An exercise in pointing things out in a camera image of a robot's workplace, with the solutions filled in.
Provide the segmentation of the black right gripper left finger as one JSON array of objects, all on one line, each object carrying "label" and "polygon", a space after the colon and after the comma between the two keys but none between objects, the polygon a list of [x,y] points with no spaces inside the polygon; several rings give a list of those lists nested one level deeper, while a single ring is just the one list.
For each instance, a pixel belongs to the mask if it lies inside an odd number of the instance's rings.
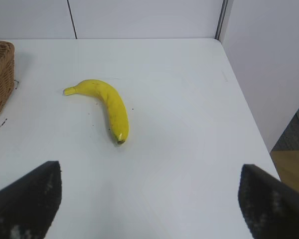
[{"label": "black right gripper left finger", "polygon": [[47,161],[1,189],[0,239],[45,238],[61,200],[58,161]]}]

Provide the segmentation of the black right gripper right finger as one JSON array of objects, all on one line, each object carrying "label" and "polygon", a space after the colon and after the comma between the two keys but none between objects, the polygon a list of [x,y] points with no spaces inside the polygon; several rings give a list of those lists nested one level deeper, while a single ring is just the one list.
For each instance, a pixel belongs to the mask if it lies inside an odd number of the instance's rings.
[{"label": "black right gripper right finger", "polygon": [[299,239],[299,192],[254,164],[244,164],[238,203],[255,239]]}]

